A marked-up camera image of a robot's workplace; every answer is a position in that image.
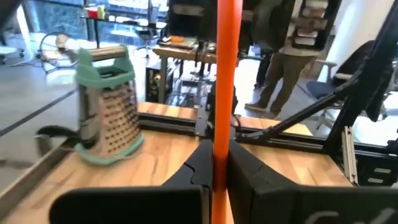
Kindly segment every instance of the wooden table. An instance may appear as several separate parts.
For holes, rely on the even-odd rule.
[[[139,111],[195,119],[190,108],[141,103]],[[278,121],[242,118],[242,125],[265,128]],[[111,166],[99,167],[83,162],[71,152],[4,220],[7,224],[48,223],[48,210],[62,193],[81,187],[122,187],[160,185],[191,155],[200,143],[198,138],[155,131],[143,131],[145,141],[131,158]],[[290,133],[311,135],[306,126],[296,124]],[[326,155],[289,151],[271,147],[243,146],[280,174],[299,184],[349,186],[343,173]],[[228,209],[228,223],[233,223]]]
[[[159,45],[152,48],[152,51],[159,55],[161,59],[160,63],[160,80],[159,80],[159,103],[165,102],[165,86],[167,76],[167,60],[169,57],[184,60],[195,60],[196,50],[179,49],[176,47],[161,47]],[[215,54],[204,54],[198,58],[199,62],[203,63],[216,63]]]

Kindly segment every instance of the metal grater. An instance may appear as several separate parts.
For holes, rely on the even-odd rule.
[[[115,58],[110,67],[92,62]],[[84,50],[78,54],[80,143],[84,160],[110,164],[126,157],[143,142],[138,122],[134,70],[123,46]]]

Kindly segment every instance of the red object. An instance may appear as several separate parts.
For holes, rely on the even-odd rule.
[[[226,223],[226,166],[243,0],[218,0],[212,224]]]
[[[88,17],[89,18],[94,18],[94,19],[98,19],[98,12],[97,10],[87,10],[88,11]]]

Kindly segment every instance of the wooden desk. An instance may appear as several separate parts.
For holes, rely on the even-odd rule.
[[[152,48],[152,51],[160,56],[160,80],[159,80],[159,103],[165,103],[165,86],[166,86],[166,76],[167,76],[167,59],[177,58],[181,60],[195,60],[196,51],[195,50],[186,50],[186,49],[178,49],[175,47],[161,47],[159,45]],[[199,62],[204,63],[216,63],[216,55],[215,54],[205,54],[200,55],[198,58]]]
[[[152,51],[155,54],[159,55],[160,58],[172,57],[182,60],[195,60],[195,55],[196,55],[195,50],[179,49],[175,47],[161,47],[159,45],[155,46],[152,49]],[[198,61],[205,63],[216,63],[216,55],[215,54],[200,55]]]
[[[141,103],[140,112],[166,114],[195,119],[190,108]],[[261,128],[277,121],[243,118],[243,126]],[[307,127],[297,124],[289,132],[308,134]],[[62,193],[81,187],[121,187],[160,185],[191,155],[200,143],[198,138],[178,134],[144,131],[145,141],[131,158],[111,166],[99,167],[83,162],[69,153],[51,173],[4,220],[7,224],[48,223],[48,210]],[[244,145],[244,147],[299,184],[349,186],[336,164],[326,155]],[[228,209],[228,223],[233,223]]]

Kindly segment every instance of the cable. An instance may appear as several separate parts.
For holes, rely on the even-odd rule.
[[[233,117],[235,118],[235,121],[238,124],[238,132],[240,133],[240,135],[242,136],[243,134],[243,130],[242,130],[242,124],[241,124],[241,120],[239,120],[240,115],[239,114],[234,114]]]

